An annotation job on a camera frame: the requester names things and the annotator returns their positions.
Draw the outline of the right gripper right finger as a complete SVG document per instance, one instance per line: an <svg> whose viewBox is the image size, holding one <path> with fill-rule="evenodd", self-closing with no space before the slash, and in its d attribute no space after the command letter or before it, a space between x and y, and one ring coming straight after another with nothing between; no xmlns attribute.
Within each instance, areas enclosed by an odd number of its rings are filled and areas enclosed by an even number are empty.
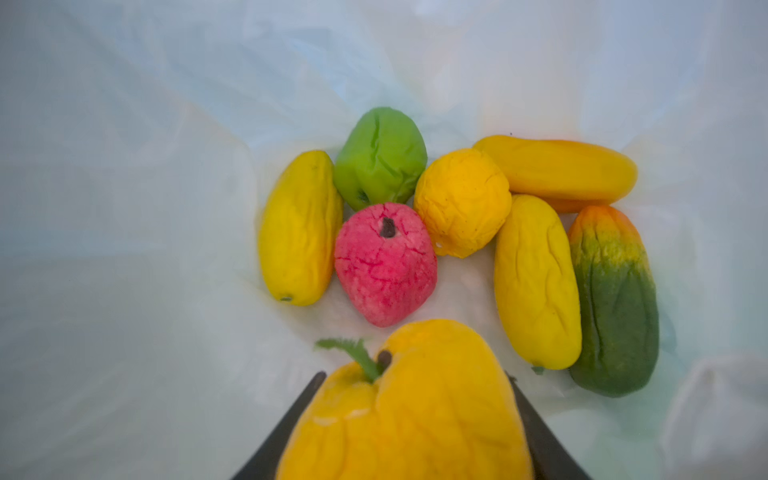
<svg viewBox="0 0 768 480"><path fill-rule="evenodd" d="M536 480L591 480L567 452L533 405L508 375L524 427Z"/></svg>

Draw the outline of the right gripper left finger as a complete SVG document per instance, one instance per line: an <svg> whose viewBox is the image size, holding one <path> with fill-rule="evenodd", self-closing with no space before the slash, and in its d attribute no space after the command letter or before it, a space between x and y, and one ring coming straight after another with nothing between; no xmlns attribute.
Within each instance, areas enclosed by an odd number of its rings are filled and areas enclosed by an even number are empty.
<svg viewBox="0 0 768 480"><path fill-rule="evenodd" d="M279 462L290 435L326 378L327 373L320 371L310 379L261 446L232 477L233 480L274 480L276 478Z"/></svg>

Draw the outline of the yellow toy apple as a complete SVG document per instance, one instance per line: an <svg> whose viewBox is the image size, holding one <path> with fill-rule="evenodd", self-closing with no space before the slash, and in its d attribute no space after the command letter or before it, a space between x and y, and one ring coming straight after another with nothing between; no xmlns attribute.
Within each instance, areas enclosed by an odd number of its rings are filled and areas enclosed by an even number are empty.
<svg viewBox="0 0 768 480"><path fill-rule="evenodd" d="M352 361L302 413L277 478L533 478L508 377L470 327L449 319L408 323L376 356L360 340L316 345Z"/></svg>

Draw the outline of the white plastic bag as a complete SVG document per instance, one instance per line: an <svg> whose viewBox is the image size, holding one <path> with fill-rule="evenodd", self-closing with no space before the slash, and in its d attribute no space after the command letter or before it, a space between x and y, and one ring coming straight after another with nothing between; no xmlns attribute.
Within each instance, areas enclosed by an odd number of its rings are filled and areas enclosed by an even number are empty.
<svg viewBox="0 0 768 480"><path fill-rule="evenodd" d="M493 249L440 261L416 319L472 326L595 479L767 475L763 1L5 1L1 475L228 479L316 340L387 331L338 283L283 305L256 217L285 166L369 109L431 158L494 134L619 150L661 351L619 399L511 348Z"/></svg>

